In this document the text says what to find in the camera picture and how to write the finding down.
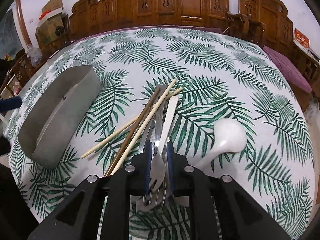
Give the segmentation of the dark brown wooden chopstick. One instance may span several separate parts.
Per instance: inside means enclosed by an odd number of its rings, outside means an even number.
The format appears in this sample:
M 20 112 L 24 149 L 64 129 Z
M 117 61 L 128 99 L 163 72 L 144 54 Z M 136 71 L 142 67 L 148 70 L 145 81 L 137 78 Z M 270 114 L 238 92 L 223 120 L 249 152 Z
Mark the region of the dark brown wooden chopstick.
M 148 103 L 146 104 L 146 106 L 143 108 L 142 112 L 140 113 L 140 115 L 138 116 L 137 120 L 133 123 L 127 137 L 125 138 L 124 142 L 122 143 L 119 151 L 116 153 L 115 158 L 113 159 L 112 163 L 110 164 L 110 166 L 108 167 L 107 171 L 105 172 L 104 176 L 109 176 L 111 174 L 111 172 L 113 171 L 113 169 L 115 168 L 117 162 L 119 161 L 119 159 L 121 158 L 121 156 L 123 155 L 125 148 L 127 147 L 127 145 L 129 144 L 132 136 L 134 135 L 137 127 L 139 126 L 139 124 L 141 123 L 141 121 L 143 120 L 144 116 L 146 115 L 146 113 L 149 112 L 150 107 L 152 106 L 152 103 L 154 101 L 154 99 L 156 98 L 157 94 L 160 91 L 160 87 L 156 86 L 156 89 L 153 93 L 153 95 L 151 96 L 151 98 L 149 99 Z

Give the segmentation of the light bamboo chopstick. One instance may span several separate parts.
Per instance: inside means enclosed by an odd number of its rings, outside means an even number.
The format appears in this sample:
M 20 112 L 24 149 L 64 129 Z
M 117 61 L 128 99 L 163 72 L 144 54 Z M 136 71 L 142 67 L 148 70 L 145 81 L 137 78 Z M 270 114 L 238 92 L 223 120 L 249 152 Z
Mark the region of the light bamboo chopstick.
M 143 121 L 143 123 L 141 124 L 141 126 L 137 130 L 135 136 L 130 141 L 130 143 L 127 146 L 127 148 L 125 149 L 124 153 L 121 155 L 121 158 L 117 161 L 116 166 L 112 169 L 112 171 L 110 173 L 105 175 L 106 177 L 114 175 L 114 173 L 121 167 L 121 165 L 123 164 L 124 160 L 127 158 L 128 154 L 130 153 L 131 149 L 133 148 L 134 144 L 138 140 L 139 136 L 144 131 L 144 129 L 146 128 L 147 124 L 150 122 L 150 120 L 152 119 L 154 114 L 157 112 L 157 109 L 160 107 L 162 102 L 166 99 L 168 93 L 170 92 L 171 88 L 174 86 L 175 83 L 176 83 L 176 79 L 173 79 L 171 81 L 170 85 L 168 85 L 167 89 L 164 91 L 164 93 L 162 94 L 162 96 L 158 100 L 158 102 L 152 107 L 152 109 L 149 112 L 148 116 L 146 117 L 146 119 Z
M 178 89 L 176 89 L 174 92 L 169 93 L 166 98 L 164 99 L 165 101 L 169 100 L 172 96 L 177 95 L 178 93 L 180 93 L 183 90 L 183 87 L 180 87 Z M 119 128 L 118 130 L 116 130 L 115 132 L 113 132 L 111 135 L 109 135 L 107 138 L 105 138 L 104 140 L 102 140 L 101 142 L 99 142 L 97 145 L 95 145 L 93 148 L 91 148 L 90 150 L 88 150 L 86 153 L 84 153 L 80 158 L 84 159 L 85 157 L 89 156 L 90 154 L 92 154 L 93 152 L 97 151 L 99 148 L 103 147 L 105 144 L 107 144 L 109 141 L 111 141 L 114 137 L 116 137 L 117 135 L 119 135 L 123 130 L 127 129 L 128 127 L 130 127 L 133 123 L 135 123 L 137 121 L 138 117 L 135 117 L 134 119 L 132 119 L 131 121 L 129 121 L 128 123 L 126 123 L 124 126 L 122 126 L 121 128 Z

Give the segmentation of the stainless steel fork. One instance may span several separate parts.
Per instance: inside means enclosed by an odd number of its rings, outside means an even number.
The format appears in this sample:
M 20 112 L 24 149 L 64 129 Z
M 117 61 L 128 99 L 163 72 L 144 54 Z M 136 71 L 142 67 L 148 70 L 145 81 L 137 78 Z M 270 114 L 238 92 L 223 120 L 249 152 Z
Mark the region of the stainless steel fork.
M 162 178 L 164 171 L 164 163 L 161 159 L 160 154 L 158 154 L 159 142 L 161 139 L 161 133 L 163 129 L 163 112 L 164 112 L 165 102 L 163 101 L 160 107 L 157 109 L 155 115 L 155 142 L 154 150 L 152 154 L 152 163 L 151 163 L 151 181 L 150 181 L 150 199 L 149 203 L 152 203 L 153 197 L 153 188 L 157 180 Z

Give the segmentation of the wooden chair at left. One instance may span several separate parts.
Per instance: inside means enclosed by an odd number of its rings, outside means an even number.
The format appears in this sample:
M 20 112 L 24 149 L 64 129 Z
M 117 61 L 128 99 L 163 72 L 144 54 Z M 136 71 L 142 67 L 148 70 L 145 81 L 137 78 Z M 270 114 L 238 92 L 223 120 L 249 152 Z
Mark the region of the wooden chair at left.
M 4 90 L 7 90 L 11 96 L 14 96 L 14 88 L 10 83 L 16 79 L 19 83 L 19 87 L 23 88 L 27 82 L 34 76 L 39 69 L 38 66 L 34 67 L 31 64 L 31 60 L 27 53 L 24 53 L 19 59 L 16 60 L 15 64 L 9 70 L 6 78 L 4 79 L 1 86 L 1 94 Z

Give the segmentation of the grey metal utensil tray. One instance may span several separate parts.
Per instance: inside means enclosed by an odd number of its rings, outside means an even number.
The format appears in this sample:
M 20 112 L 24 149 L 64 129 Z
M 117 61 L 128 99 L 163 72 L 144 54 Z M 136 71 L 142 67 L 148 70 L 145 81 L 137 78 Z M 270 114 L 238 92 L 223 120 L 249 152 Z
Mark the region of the grey metal utensil tray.
M 45 168 L 56 168 L 100 91 L 92 66 L 63 71 L 35 103 L 19 131 L 18 142 L 25 155 Z

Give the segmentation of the clear plastic bag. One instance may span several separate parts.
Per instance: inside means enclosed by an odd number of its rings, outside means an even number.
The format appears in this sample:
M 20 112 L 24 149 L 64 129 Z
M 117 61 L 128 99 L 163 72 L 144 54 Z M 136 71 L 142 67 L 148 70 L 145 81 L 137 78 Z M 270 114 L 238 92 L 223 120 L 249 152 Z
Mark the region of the clear plastic bag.
M 27 55 L 30 58 L 32 66 L 37 66 L 42 61 L 42 51 L 40 48 L 34 47 L 31 44 L 27 45 Z

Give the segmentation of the large white plastic ladle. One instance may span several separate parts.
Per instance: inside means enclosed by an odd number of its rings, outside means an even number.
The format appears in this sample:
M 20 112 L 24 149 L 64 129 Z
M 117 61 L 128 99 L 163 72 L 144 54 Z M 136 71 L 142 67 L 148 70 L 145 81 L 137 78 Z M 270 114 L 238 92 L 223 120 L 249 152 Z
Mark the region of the large white plastic ladle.
M 214 123 L 214 144 L 206 155 L 195 165 L 202 170 L 223 153 L 239 153 L 247 144 L 244 126 L 235 119 L 222 118 Z

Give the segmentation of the stacked cardboard boxes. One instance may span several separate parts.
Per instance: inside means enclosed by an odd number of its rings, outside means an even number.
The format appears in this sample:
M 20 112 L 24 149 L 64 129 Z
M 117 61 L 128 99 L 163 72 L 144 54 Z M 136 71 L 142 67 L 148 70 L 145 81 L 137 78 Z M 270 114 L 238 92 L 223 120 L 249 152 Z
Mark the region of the stacked cardboard boxes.
M 40 48 L 55 41 L 66 33 L 68 14 L 64 10 L 62 0 L 49 0 L 41 9 L 35 36 Z

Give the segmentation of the leaf pattern tablecloth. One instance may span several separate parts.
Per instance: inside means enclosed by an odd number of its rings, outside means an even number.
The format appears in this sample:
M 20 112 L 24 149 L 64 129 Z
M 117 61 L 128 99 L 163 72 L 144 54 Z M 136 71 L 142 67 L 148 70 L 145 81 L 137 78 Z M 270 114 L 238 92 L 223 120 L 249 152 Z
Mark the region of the leaf pattern tablecloth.
M 32 160 L 23 126 L 40 97 L 68 71 L 91 66 L 101 91 L 80 119 L 55 168 Z M 308 226 L 315 192 L 310 133 L 289 83 L 257 45 L 208 31 L 146 28 L 87 38 L 71 46 L 29 86 L 4 131 L 15 185 L 27 211 L 43 221 L 87 176 L 103 176 L 124 142 L 116 130 L 143 110 L 156 87 L 178 91 L 163 102 L 148 140 L 166 139 L 195 165 L 213 147 L 220 119 L 239 122 L 247 137 L 239 153 L 223 153 L 204 173 L 233 177 L 291 239 Z

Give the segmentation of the purple seat cushion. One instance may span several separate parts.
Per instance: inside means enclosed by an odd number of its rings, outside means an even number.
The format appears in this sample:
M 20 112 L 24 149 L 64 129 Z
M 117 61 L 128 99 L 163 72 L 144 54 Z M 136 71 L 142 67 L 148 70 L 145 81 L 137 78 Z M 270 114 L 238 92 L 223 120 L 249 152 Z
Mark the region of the purple seat cushion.
M 263 47 L 263 51 L 271 58 L 271 61 L 278 67 L 285 79 L 307 93 L 312 92 L 312 88 L 295 65 L 283 54 L 269 48 Z

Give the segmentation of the carved wooden sofa bench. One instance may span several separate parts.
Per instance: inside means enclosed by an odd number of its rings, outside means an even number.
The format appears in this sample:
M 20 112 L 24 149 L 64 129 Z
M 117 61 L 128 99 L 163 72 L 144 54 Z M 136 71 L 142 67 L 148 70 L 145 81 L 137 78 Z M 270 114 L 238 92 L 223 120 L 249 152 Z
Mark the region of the carved wooden sofa bench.
M 229 27 L 228 0 L 79 0 L 69 18 L 70 38 L 154 25 Z

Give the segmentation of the wooden side table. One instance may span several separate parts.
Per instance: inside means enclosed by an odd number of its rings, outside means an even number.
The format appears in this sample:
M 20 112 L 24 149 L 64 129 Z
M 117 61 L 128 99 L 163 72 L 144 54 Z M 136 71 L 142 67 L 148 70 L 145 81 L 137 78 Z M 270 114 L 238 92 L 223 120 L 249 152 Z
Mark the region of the wooden side table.
M 299 48 L 295 42 L 291 42 L 290 60 L 310 85 L 319 78 L 319 63 Z

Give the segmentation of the red paper box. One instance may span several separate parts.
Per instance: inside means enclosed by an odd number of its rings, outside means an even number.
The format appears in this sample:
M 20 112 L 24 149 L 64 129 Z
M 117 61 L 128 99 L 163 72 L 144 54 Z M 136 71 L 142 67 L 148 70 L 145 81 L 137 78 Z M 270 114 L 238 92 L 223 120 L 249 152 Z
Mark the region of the red paper box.
M 310 40 L 298 29 L 294 29 L 294 40 L 302 47 L 308 49 L 310 47 Z

